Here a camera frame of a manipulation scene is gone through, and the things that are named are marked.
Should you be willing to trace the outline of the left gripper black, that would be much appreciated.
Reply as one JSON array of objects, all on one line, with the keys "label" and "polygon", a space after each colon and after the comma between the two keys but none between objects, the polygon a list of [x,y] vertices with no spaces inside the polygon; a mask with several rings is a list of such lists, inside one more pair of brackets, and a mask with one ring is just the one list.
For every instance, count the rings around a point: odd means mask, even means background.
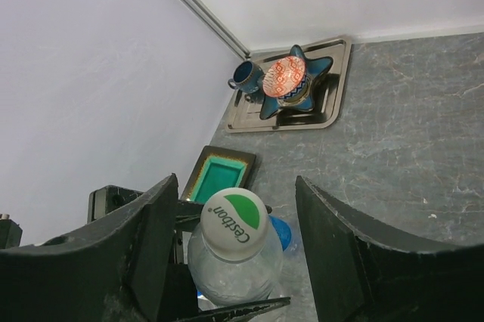
[{"label": "left gripper black", "polygon": [[173,185],[146,192],[107,186],[92,192],[88,222],[81,228],[39,245],[10,246],[2,254],[69,254],[107,248],[122,232],[133,232],[128,244],[138,254],[169,254],[176,231],[192,231],[200,220],[202,205],[175,200]]}]

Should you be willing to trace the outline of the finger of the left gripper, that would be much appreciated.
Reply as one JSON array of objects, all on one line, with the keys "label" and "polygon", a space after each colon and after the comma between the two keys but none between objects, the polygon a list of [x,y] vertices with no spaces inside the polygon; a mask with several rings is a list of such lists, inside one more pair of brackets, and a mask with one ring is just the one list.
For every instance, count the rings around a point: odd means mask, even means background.
[{"label": "finger of the left gripper", "polygon": [[251,319],[283,308],[290,304],[290,297],[280,297],[257,302],[201,311],[195,317],[182,318],[182,322],[229,322],[250,321]]}]

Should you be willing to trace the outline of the white green bottle cap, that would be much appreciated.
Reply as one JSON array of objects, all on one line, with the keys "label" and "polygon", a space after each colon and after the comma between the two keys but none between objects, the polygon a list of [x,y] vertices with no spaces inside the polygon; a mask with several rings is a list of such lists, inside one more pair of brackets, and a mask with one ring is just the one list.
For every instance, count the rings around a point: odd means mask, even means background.
[{"label": "white green bottle cap", "polygon": [[207,247],[227,262],[254,257],[265,245],[268,211],[252,191],[231,187],[212,195],[204,204],[200,227]]}]

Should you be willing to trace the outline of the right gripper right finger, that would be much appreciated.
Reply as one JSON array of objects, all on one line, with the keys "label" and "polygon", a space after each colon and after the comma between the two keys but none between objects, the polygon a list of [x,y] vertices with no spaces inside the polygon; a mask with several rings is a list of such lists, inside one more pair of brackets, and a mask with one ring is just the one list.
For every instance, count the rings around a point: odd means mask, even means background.
[{"label": "right gripper right finger", "polygon": [[298,176],[296,208],[320,321],[481,321],[483,247],[385,224]]}]

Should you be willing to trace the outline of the green label clear bottle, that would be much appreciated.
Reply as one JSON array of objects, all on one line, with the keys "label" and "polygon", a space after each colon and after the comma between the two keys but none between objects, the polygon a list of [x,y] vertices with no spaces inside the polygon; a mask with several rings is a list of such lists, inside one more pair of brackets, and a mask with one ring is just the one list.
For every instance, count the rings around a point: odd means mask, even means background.
[{"label": "green label clear bottle", "polygon": [[206,201],[188,241],[201,311],[286,297],[283,264],[281,238],[254,192],[230,187]]}]

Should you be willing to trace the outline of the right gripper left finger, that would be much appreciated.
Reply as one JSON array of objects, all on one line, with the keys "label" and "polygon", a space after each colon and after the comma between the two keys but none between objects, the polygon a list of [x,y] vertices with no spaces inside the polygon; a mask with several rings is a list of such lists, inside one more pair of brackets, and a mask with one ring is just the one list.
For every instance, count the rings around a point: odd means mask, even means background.
[{"label": "right gripper left finger", "polygon": [[1,252],[3,321],[156,321],[178,202],[170,175],[40,246]]}]

